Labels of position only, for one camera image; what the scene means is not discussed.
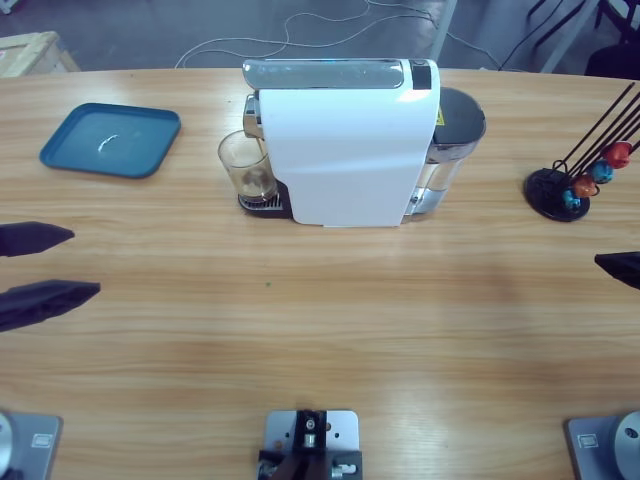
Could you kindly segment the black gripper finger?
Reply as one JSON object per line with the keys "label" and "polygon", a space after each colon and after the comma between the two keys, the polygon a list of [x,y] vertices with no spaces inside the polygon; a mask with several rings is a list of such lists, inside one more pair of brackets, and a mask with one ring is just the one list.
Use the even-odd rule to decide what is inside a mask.
{"label": "black gripper finger", "polygon": [[594,261],[612,278],[632,288],[640,288],[640,253],[638,251],[596,254]]}
{"label": "black gripper finger", "polygon": [[1,225],[1,256],[15,257],[44,252],[75,237],[72,230],[29,221]]}
{"label": "black gripper finger", "polygon": [[46,280],[12,287],[1,294],[1,331],[35,325],[64,315],[100,291],[100,283],[71,280]]}

